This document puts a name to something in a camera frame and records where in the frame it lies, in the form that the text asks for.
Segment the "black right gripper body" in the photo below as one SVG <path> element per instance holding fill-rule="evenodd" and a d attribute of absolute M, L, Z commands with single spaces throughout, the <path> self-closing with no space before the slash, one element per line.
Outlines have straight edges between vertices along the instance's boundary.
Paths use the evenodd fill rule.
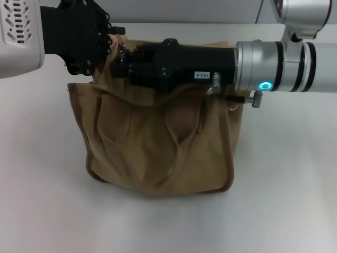
<path fill-rule="evenodd" d="M 221 85 L 231 85 L 235 74 L 235 50 L 223 47 L 181 45 L 176 39 L 165 39 L 153 55 L 157 89 L 169 93 L 182 84 L 211 84 L 218 72 Z"/>

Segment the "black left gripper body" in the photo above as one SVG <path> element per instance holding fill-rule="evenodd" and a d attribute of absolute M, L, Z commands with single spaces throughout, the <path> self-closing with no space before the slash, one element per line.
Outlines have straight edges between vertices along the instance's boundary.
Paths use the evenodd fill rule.
<path fill-rule="evenodd" d="M 95 1 L 40 7 L 44 51 L 60 56 L 71 75 L 93 75 L 110 54 L 110 16 Z"/>

